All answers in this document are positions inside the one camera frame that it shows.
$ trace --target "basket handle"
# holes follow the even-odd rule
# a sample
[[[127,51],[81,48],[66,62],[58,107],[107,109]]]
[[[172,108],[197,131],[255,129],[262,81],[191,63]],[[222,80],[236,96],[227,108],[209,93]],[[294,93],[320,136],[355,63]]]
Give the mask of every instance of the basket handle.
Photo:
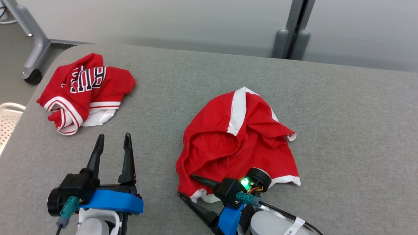
[[[13,107],[13,108],[18,108],[21,110],[25,110],[25,106],[20,105],[20,104],[16,104],[16,103],[11,103],[11,102],[7,102],[7,103],[3,103],[0,105],[0,109],[6,108],[6,107]]]

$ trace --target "gray fabric tablecloth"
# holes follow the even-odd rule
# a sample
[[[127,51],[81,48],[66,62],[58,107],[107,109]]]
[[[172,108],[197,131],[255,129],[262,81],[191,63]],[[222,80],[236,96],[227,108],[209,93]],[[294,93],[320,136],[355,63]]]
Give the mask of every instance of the gray fabric tablecloth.
[[[95,52],[137,85],[103,126],[63,136],[38,104],[55,69]],[[275,185],[265,201],[324,234],[418,231],[418,74],[302,61],[91,44],[68,49],[45,73],[0,157],[1,234],[54,234],[49,192],[86,166],[105,134],[99,178],[116,183],[125,132],[133,139],[143,215],[128,234],[211,234],[177,198],[182,135],[212,98],[243,86],[263,97],[298,137],[302,185]],[[221,203],[205,205],[219,212]],[[76,231],[77,216],[63,235]]]

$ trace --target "jersey lettering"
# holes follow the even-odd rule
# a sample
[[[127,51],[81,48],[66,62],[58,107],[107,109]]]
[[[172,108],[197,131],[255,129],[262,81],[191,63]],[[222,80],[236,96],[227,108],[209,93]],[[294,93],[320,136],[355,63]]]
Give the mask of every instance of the jersey lettering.
[[[71,93],[90,91],[93,88],[100,88],[106,77],[106,67],[96,67],[92,69],[75,68],[71,74]]]

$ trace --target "gray floor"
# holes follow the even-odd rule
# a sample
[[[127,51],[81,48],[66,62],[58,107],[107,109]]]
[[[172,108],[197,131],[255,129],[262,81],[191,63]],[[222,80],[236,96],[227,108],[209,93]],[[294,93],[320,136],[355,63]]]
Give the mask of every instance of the gray floor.
[[[58,55],[71,46],[52,44],[38,69],[44,73]],[[32,47],[33,38],[26,37],[19,24],[0,25],[0,104],[14,102],[26,106],[35,92],[36,86],[21,77]]]

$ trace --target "white cable label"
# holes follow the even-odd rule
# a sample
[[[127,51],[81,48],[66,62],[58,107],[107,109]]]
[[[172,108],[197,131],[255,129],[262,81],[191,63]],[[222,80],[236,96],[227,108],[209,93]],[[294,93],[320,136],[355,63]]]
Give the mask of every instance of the white cable label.
[[[289,227],[284,235],[294,235],[304,224],[305,221],[303,219],[296,217],[295,222],[292,224],[292,226]]]

